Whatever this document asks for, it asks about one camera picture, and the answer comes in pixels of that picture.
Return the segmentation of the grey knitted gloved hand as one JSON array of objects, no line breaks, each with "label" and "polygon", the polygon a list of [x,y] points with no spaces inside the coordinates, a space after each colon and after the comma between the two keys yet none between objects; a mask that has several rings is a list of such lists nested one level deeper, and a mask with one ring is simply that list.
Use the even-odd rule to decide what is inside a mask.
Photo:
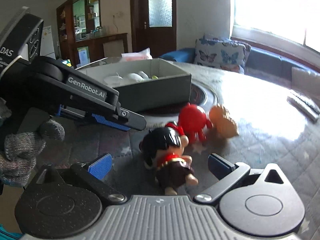
[{"label": "grey knitted gloved hand", "polygon": [[14,120],[14,112],[1,100],[1,131],[6,133],[1,142],[1,184],[24,187],[36,165],[36,157],[46,147],[46,141],[63,141],[65,130],[48,114],[36,109],[27,111],[16,134],[5,128]]}]

